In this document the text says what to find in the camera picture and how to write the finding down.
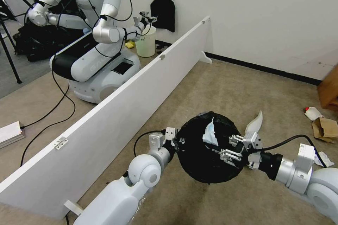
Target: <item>floor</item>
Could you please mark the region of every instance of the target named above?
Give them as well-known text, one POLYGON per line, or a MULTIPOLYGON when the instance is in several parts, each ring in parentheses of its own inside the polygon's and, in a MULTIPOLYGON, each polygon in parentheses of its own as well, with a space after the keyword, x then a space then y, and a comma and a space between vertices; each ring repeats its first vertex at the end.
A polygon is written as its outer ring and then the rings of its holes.
MULTIPOLYGON (((5 24, 12 37, 18 32, 18 29, 21 27, 18 22, 13 20, 8 20, 5 22, 5 24)), ((11 92, 25 86, 26 84, 34 81, 38 77, 43 76, 50 71, 48 59, 37 62, 29 62, 27 61, 25 55, 15 54, 13 46, 8 37, 4 40, 15 65, 15 68, 17 69, 18 75, 22 81, 22 84, 17 83, 11 66, 6 57, 5 51, 0 44, 0 98, 5 97, 11 92)))
MULTIPOLYGON (((62 87, 66 87, 65 80, 59 80, 62 87)), ((44 75, 0 99, 0 126, 16 120, 22 124, 30 123, 52 108, 60 97, 51 75, 44 75)), ((42 134, 28 149, 25 161, 93 108, 92 104, 80 101, 72 94, 71 97, 76 102, 74 117, 42 134)), ((78 204, 86 207, 107 182, 121 177, 133 159, 133 144, 141 133, 167 126, 180 128, 198 113, 210 110, 229 117, 244 133, 246 124, 262 110, 264 120, 260 136, 264 146, 271 146, 296 134, 312 136, 311 122, 303 114, 303 108, 307 106, 317 107, 325 117, 338 119, 336 113, 321 109, 313 85, 216 60, 211 65, 198 62, 78 204)), ((19 167, 21 154, 33 136, 47 124, 65 118, 71 109, 71 103, 63 101, 52 115, 27 128, 25 139, 0 149, 0 180, 19 167)), ((312 140, 319 151, 324 151, 338 163, 337 144, 312 140)), ((293 159, 300 142, 305 140, 295 140, 275 152, 293 159)), ((141 139, 137 153, 146 153, 148 149, 146 138, 141 139)), ((69 217, 72 224, 75 215, 69 217)), ((177 156, 167 166, 154 191, 146 196, 132 224, 261 223, 334 224, 261 171, 244 168, 229 182, 207 185, 190 178, 181 168, 177 156)), ((62 225, 65 220, 51 220, 1 204, 0 225, 5 224, 62 225)))

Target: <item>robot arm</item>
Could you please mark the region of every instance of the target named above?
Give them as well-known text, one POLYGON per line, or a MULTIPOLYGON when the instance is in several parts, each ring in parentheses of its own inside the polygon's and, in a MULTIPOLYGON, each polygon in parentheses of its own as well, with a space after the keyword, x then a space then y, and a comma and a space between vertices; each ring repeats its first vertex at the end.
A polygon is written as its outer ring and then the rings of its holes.
MULTIPOLYGON (((271 180, 281 182, 297 197, 312 204, 320 213, 338 224, 338 169, 322 168, 313 171, 313 146, 300 144, 297 159, 292 161, 281 154, 259 151, 262 143, 256 132, 248 132, 244 137, 233 135, 229 138, 229 143, 234 147, 238 142, 243 142, 246 150, 252 152, 248 157, 249 168, 261 170, 271 180)), ((229 151, 222 150, 220 157, 230 164, 234 158, 229 156, 229 151)), ((235 155, 235 160, 241 158, 240 153, 239 155, 235 155)))
POLYGON ((144 195, 156 186, 175 154, 172 140, 177 131, 167 128, 165 132, 165 136, 162 133, 149 136, 149 153, 135 157, 128 171, 120 179, 109 183, 81 212, 74 225, 129 224, 144 195))
POLYGON ((111 27, 109 24, 119 12, 121 0, 104 0, 100 19, 93 28, 93 37, 99 43, 116 43, 122 39, 134 39, 138 34, 142 34, 147 25, 147 21, 142 18, 134 18, 135 25, 129 28, 111 27))
POLYGON ((59 23, 60 26, 68 28, 85 28, 85 22, 78 16, 67 14, 57 15, 48 12, 50 7, 58 5, 60 1, 61 0, 39 0, 33 9, 28 11, 29 19, 37 26, 57 25, 57 23, 59 23))

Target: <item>white bucket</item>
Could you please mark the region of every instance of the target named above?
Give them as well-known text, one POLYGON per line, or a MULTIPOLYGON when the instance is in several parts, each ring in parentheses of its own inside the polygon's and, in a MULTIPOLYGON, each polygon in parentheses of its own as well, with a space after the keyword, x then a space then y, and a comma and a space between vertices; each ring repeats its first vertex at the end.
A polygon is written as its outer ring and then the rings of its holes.
POLYGON ((156 28, 152 26, 149 30, 147 25, 142 34, 146 35, 135 42, 137 54, 141 57, 151 57, 155 54, 156 28))

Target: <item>black baseboard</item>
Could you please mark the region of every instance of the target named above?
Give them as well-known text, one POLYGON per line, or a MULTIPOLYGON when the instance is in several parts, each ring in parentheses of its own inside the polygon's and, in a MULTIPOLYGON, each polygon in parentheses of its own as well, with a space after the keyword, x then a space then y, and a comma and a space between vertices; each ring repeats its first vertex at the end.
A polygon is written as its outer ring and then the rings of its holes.
MULTIPOLYGON (((159 44, 159 45, 162 45, 162 46, 171 46, 172 45, 171 43, 160 41, 160 40, 156 40, 156 44, 159 44)), ((205 54, 206 54, 207 57, 212 58, 212 59, 217 59, 217 60, 221 60, 221 61, 224 61, 224 62, 229 62, 229 63, 233 63, 233 64, 236 64, 236 65, 248 67, 248 68, 251 68, 251 69, 255 69, 255 70, 259 70, 259 71, 263 71, 263 72, 287 77, 287 78, 297 80, 297 81, 301 81, 301 82, 304 82, 304 83, 309 83, 309 84, 313 84, 313 85, 319 85, 321 83, 321 80, 318 80, 318 79, 305 77, 305 76, 301 76, 301 75, 297 75, 297 74, 292 74, 292 73, 288 73, 288 72, 285 72, 285 71, 282 71, 282 70, 264 67, 264 66, 261 66, 261 65, 248 63, 248 62, 228 58, 228 57, 225 57, 225 56, 220 56, 220 55, 213 54, 213 53, 205 52, 205 54)))

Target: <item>black bag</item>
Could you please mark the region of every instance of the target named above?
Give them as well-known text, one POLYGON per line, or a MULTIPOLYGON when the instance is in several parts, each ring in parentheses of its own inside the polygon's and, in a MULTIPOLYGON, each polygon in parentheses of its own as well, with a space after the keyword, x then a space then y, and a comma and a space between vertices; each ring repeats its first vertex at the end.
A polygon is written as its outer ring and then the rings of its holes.
POLYGON ((37 26, 27 19, 13 36, 17 54, 25 54, 29 62, 48 59, 83 35, 82 30, 55 26, 37 26))
MULTIPOLYGON (((233 150, 229 144, 229 137, 233 134, 240 135, 239 131, 230 119, 212 111, 192 118, 177 134, 178 140, 184 138, 183 143, 178 142, 177 152, 182 168, 192 178, 202 183, 229 181, 241 172, 248 161, 248 153, 244 150, 242 161, 236 164, 236 168, 222 161, 218 153, 207 147, 202 136, 212 118, 218 147, 233 150)), ((241 152, 243 147, 244 145, 239 143, 234 151, 241 152)))
POLYGON ((175 4, 172 0, 154 0, 151 5, 151 15, 157 17, 153 23, 156 28, 175 32, 175 4))

